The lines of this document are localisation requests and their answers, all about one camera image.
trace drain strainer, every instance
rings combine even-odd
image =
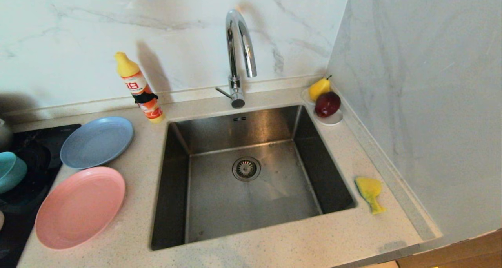
[[[237,180],[249,182],[260,174],[260,163],[253,157],[241,157],[232,166],[233,175]]]

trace yellow sponge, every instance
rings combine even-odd
[[[387,210],[377,202],[377,196],[382,191],[382,184],[379,180],[375,180],[370,177],[357,177],[355,178],[355,184],[357,185],[362,198],[364,198],[371,206],[371,214],[374,215]]]

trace faucet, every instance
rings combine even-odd
[[[246,71],[248,77],[256,77],[255,53],[253,52],[253,44],[249,31],[247,29],[244,18],[237,10],[230,10],[226,14],[226,44],[228,48],[228,61],[230,62],[230,75],[228,76],[228,87],[230,94],[216,87],[216,90],[232,100],[233,108],[241,108],[244,106],[244,91],[240,86],[240,76],[237,73],[237,65],[235,62],[235,47],[233,42],[233,29],[237,29],[240,44],[242,46],[242,54],[246,62]]]

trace sink basin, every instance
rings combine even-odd
[[[355,207],[302,105],[169,124],[153,250]]]

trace countertop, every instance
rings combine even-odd
[[[422,243],[398,200],[342,121],[335,126],[316,122],[316,127],[357,202],[355,208],[164,250],[149,248],[168,123],[304,104],[302,90],[250,93],[239,110],[232,109],[226,97],[162,105],[166,119],[158,124],[150,123],[133,108],[14,126],[14,131],[25,131],[123,116],[135,130],[131,146],[105,165],[117,169],[127,185],[122,209],[110,225],[91,241],[62,251],[45,248],[33,230],[18,267],[328,268]],[[76,172],[63,165],[54,186]],[[370,213],[353,182],[361,175],[383,182],[379,201],[387,212]]]

